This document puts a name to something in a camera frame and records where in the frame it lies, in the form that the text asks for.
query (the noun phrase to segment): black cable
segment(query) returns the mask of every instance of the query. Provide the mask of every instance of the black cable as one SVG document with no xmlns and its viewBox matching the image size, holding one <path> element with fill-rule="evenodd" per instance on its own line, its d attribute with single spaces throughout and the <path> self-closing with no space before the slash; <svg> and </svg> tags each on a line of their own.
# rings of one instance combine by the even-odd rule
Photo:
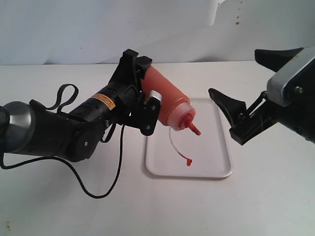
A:
<svg viewBox="0 0 315 236">
<path fill-rule="evenodd" d="M 120 134 L 120 154 L 119 154 L 119 163 L 118 163 L 118 169 L 117 169 L 117 173 L 116 173 L 116 177 L 114 179 L 114 182 L 112 184 L 112 186 L 109 188 L 109 190 L 107 191 L 107 193 L 103 194 L 103 195 L 94 195 L 92 193 L 90 193 L 84 186 L 78 172 L 74 169 L 74 167 L 67 161 L 65 161 L 64 159 L 61 159 L 59 157 L 49 157 L 49 156 L 43 156 L 43 157 L 38 157 L 38 158 L 35 158 L 35 159 L 32 159 L 32 160 L 27 160 L 27 161 L 23 161 L 21 163 L 18 163 L 18 164 L 15 164 L 15 165 L 11 165 L 11 166 L 5 166 L 4 165 L 4 153 L 1 152 L 0 154 L 0 167 L 4 170 L 9 170 L 9 169 L 13 169 L 13 168 L 17 168 L 19 166 L 24 166 L 26 164 L 29 164 L 29 163 L 32 163 L 32 162 L 35 162 L 35 161 L 41 161 L 41 160 L 56 160 L 56 161 L 60 161 L 64 164 L 66 164 L 71 170 L 72 172 L 74 173 L 74 175 L 77 177 L 80 185 L 81 185 L 81 188 L 83 189 L 83 191 L 89 195 L 91 198 L 95 198 L 95 199 L 100 199 L 100 198 L 105 198 L 107 197 L 111 192 L 112 190 L 114 189 L 116 183 L 117 183 L 117 180 L 118 180 L 118 177 L 119 177 L 119 174 L 120 174 L 120 170 L 121 170 L 121 167 L 122 167 L 122 159 L 123 159 L 123 137 L 124 137 L 124 129 L 125 129 L 125 125 L 123 124 L 122 125 L 122 129 L 121 129 L 121 134 Z"/>
</svg>

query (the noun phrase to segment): ketchup bottle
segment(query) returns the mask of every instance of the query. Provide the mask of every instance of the ketchup bottle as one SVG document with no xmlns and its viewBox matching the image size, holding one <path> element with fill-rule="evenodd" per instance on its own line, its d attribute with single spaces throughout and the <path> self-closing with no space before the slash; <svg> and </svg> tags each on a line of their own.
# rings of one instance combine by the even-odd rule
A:
<svg viewBox="0 0 315 236">
<path fill-rule="evenodd" d="M 174 130 L 189 128 L 196 135 L 201 134 L 192 123 L 196 111 L 190 105 L 189 98 L 154 67 L 150 66 L 147 69 L 141 85 L 146 94 L 155 90 L 162 95 L 158 119 L 163 125 L 171 126 Z"/>
</svg>

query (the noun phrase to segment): bottle nozzle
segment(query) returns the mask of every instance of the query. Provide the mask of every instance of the bottle nozzle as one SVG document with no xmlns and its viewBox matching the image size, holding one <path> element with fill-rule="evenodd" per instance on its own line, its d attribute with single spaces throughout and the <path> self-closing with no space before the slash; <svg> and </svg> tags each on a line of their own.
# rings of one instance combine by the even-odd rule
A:
<svg viewBox="0 0 315 236">
<path fill-rule="evenodd" d="M 186 125 L 186 128 L 189 128 L 196 135 L 198 135 L 198 136 L 201 135 L 201 132 L 199 131 L 199 129 L 197 129 L 197 127 L 194 126 L 190 120 L 187 120 L 185 125 Z"/>
</svg>

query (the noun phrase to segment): warning label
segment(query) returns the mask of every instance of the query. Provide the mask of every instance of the warning label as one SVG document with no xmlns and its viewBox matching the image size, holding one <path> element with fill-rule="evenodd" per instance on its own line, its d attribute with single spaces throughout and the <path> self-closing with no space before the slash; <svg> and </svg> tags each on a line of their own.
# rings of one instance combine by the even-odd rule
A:
<svg viewBox="0 0 315 236">
<path fill-rule="evenodd" d="M 109 110 L 112 110 L 116 107 L 115 103 L 106 95 L 101 94 L 101 93 L 96 93 L 92 96 L 92 98 L 95 98 L 99 101 L 101 101 L 102 103 L 104 103 Z"/>
</svg>

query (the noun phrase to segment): table surface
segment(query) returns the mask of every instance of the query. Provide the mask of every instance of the table surface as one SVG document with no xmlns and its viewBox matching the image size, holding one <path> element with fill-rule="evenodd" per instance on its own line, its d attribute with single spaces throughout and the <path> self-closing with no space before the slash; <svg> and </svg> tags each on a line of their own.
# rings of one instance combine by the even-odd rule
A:
<svg viewBox="0 0 315 236">
<path fill-rule="evenodd" d="M 212 87 L 247 104 L 273 75 L 251 61 L 155 67 L 190 97 L 206 98 Z M 51 106 L 59 86 L 74 83 L 80 93 L 66 109 L 70 111 L 105 86 L 115 68 L 0 66 L 1 104 L 35 99 Z M 315 145 L 277 124 L 242 147 L 221 119 L 234 165 L 233 174 L 223 180 L 154 177 L 144 168 L 145 138 L 132 128 L 126 128 L 118 183 L 102 200 L 86 196 L 68 167 L 56 161 L 0 170 L 0 235 L 315 235 Z M 90 160 L 74 164 L 91 192 L 107 191 L 118 155 L 117 130 Z M 5 163 L 29 158 L 7 154 Z"/>
</svg>

